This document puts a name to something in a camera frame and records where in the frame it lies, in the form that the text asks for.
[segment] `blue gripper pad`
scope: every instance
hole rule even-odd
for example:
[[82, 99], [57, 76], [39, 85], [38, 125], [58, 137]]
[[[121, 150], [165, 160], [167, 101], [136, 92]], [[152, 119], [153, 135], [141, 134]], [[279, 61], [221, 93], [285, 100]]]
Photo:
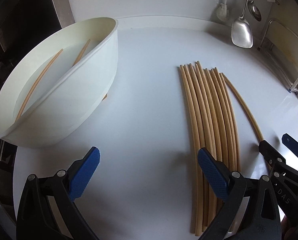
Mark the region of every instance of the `blue gripper pad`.
[[98, 148], [92, 147], [83, 159], [83, 163], [77, 170], [76, 174], [70, 180], [69, 198], [73, 202], [76, 198], [81, 197], [88, 185], [93, 173], [100, 162], [100, 152]]
[[282, 143], [298, 157], [298, 142], [295, 139], [285, 133], [282, 135]]
[[204, 175], [207, 177], [215, 195], [225, 202], [229, 196], [228, 181], [224, 178], [215, 162], [209, 157], [204, 149], [198, 151], [198, 163]]

